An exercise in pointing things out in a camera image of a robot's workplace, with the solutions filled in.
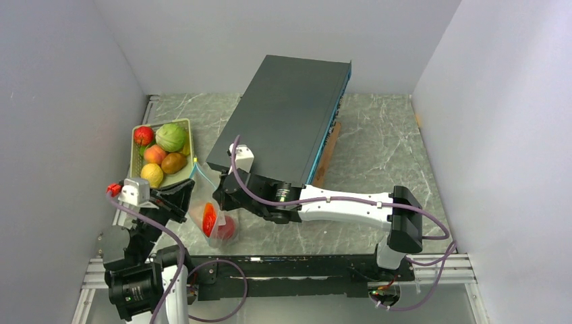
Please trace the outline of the clear zip bag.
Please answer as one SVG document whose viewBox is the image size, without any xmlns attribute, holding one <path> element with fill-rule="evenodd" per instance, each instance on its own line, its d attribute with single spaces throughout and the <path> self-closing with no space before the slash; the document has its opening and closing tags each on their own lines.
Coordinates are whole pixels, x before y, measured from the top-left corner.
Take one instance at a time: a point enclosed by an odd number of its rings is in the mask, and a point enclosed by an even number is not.
<svg viewBox="0 0 572 324">
<path fill-rule="evenodd" d="M 239 220 L 224 212 L 213 194 L 221 183 L 220 173 L 193 158 L 190 179 L 194 181 L 188 215 L 207 244 L 212 248 L 226 248 L 237 242 Z"/>
</svg>

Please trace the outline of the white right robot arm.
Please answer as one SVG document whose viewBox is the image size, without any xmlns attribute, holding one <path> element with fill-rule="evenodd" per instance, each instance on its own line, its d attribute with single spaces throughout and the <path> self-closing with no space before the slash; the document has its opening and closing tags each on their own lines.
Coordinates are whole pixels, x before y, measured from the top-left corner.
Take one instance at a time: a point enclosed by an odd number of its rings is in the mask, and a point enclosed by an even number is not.
<svg viewBox="0 0 572 324">
<path fill-rule="evenodd" d="M 422 206 L 404 186 L 377 194 L 338 192 L 238 169 L 221 176 L 212 197 L 223 211 L 245 209 L 276 224 L 335 221 L 380 228 L 384 236 L 371 264 L 380 280 L 396 274 L 406 255 L 423 250 Z"/>
</svg>

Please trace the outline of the orange peach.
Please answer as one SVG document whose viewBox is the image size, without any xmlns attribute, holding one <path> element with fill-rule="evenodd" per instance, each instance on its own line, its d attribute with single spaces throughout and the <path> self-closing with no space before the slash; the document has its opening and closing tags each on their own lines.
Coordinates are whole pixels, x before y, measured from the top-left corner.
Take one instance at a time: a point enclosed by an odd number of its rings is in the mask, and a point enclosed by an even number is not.
<svg viewBox="0 0 572 324">
<path fill-rule="evenodd" d="M 167 151 L 162 149 L 159 145 L 154 144 L 145 149 L 143 158 L 147 163 L 154 163 L 160 165 L 167 155 L 168 155 Z"/>
</svg>

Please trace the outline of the yellow lemon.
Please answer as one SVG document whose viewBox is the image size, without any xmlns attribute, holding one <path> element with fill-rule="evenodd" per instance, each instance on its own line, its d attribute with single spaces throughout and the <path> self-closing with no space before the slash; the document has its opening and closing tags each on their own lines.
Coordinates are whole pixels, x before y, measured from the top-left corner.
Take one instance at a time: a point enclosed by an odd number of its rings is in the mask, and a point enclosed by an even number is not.
<svg viewBox="0 0 572 324">
<path fill-rule="evenodd" d="M 147 163 L 141 168 L 140 177 L 147 180 L 151 188 L 159 188 L 163 181 L 164 173 L 159 164 Z"/>
</svg>

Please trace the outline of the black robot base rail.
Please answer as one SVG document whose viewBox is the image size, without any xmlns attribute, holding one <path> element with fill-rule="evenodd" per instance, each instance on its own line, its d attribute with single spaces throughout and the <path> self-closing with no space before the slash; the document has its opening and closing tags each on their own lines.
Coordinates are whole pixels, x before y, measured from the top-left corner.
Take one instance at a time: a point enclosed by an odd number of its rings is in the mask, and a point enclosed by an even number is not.
<svg viewBox="0 0 572 324">
<path fill-rule="evenodd" d="M 222 298 L 344 295 L 364 298 L 374 284 L 413 281 L 413 267 L 377 265 L 374 254 L 191 256 L 188 283 L 199 301 Z"/>
</svg>

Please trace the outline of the orange carrot piece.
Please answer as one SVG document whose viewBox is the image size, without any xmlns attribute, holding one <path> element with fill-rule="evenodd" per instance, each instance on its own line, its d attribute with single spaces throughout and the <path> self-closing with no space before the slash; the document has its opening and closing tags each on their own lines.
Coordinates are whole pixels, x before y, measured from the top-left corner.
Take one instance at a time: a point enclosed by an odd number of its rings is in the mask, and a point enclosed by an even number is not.
<svg viewBox="0 0 572 324">
<path fill-rule="evenodd" d="M 202 214 L 202 232 L 209 238 L 217 223 L 217 212 L 211 202 L 205 204 Z"/>
</svg>

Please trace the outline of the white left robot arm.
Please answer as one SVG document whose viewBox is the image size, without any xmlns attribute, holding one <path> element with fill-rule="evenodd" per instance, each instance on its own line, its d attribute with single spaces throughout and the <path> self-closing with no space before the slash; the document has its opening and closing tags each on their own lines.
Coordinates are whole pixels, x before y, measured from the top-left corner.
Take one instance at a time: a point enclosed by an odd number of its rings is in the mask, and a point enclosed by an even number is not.
<svg viewBox="0 0 572 324">
<path fill-rule="evenodd" d="M 98 237 L 109 301 L 126 323 L 187 323 L 187 281 L 194 265 L 181 239 L 167 229 L 183 223 L 195 182 L 151 188 L 128 178 L 106 189 L 107 200 L 134 217 L 131 227 L 112 225 Z"/>
</svg>

